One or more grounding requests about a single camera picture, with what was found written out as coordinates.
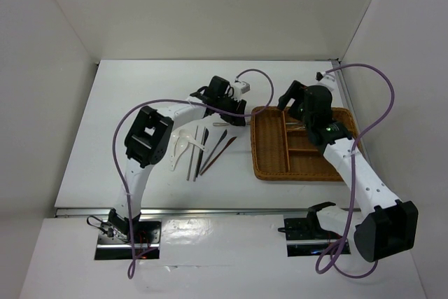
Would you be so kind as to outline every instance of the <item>spoon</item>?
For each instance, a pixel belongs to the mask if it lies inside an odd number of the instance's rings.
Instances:
[[[181,157],[182,153],[186,151],[189,141],[185,137],[179,137],[176,142],[176,147],[174,148],[174,155],[171,154],[171,171],[176,168],[177,160]]]
[[[182,129],[179,131],[179,139],[180,138],[186,138],[188,140],[189,143],[192,143],[193,145],[199,147],[201,150],[203,150],[204,152],[207,152],[207,149],[205,148],[204,145],[202,145],[200,142],[198,142],[194,136],[189,133],[189,131]]]

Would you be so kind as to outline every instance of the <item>black end effector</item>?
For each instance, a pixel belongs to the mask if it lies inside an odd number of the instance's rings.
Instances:
[[[141,108],[125,138],[126,156],[141,167],[157,164],[167,151],[173,124],[170,117],[160,115],[157,110],[149,106]]]
[[[278,109],[284,110],[291,99],[293,105],[288,115],[304,123],[308,140],[323,153],[328,144],[334,144],[341,138],[351,139],[348,129],[333,120],[331,102],[333,96],[322,85],[306,85],[293,81],[288,91],[279,98]]]
[[[411,201],[375,211],[356,227],[355,245],[367,262],[374,262],[414,246],[419,211]]]
[[[237,101],[232,98],[232,87],[229,81],[219,76],[213,76],[208,87],[200,88],[197,92],[191,94],[192,97],[199,98],[205,104],[214,108],[231,113],[244,114],[246,101],[244,99]],[[205,116],[215,113],[207,109]],[[233,117],[220,113],[221,118],[227,123],[235,126],[245,126],[246,121],[243,117]]]

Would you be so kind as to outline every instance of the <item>brown chopstick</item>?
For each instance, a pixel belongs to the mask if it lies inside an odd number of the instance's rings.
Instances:
[[[236,137],[232,137],[232,138],[229,139],[229,141],[226,143],[226,145],[225,145],[224,148],[221,150],[221,152],[218,153],[218,154],[216,155],[216,157],[209,163],[209,165],[208,165],[207,167],[205,167],[205,168],[202,170],[202,172],[200,173],[200,175],[203,175],[203,173],[205,173],[205,172],[210,168],[210,166],[212,166],[212,164],[216,161],[216,159],[218,159],[219,156],[220,156],[221,154],[223,154],[223,152],[225,151],[225,149],[226,149],[227,147],[229,147],[230,144],[233,143],[233,141],[234,141],[235,139],[236,139]]]

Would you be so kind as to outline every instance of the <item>black joint cover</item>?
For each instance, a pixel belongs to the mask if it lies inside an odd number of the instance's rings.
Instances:
[[[125,138],[126,156],[141,167],[157,164],[167,151],[173,124],[171,118],[157,110],[149,106],[141,108]]]
[[[356,227],[355,245],[367,262],[374,262],[414,246],[419,211],[411,201],[367,215]]]

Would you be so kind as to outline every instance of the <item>black clamp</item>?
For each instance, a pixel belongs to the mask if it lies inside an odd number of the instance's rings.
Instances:
[[[277,229],[286,234],[286,240],[297,241],[303,239],[336,239],[339,236],[322,229],[317,218],[317,212],[334,206],[333,202],[324,202],[308,208],[306,218],[285,218],[285,227]]]

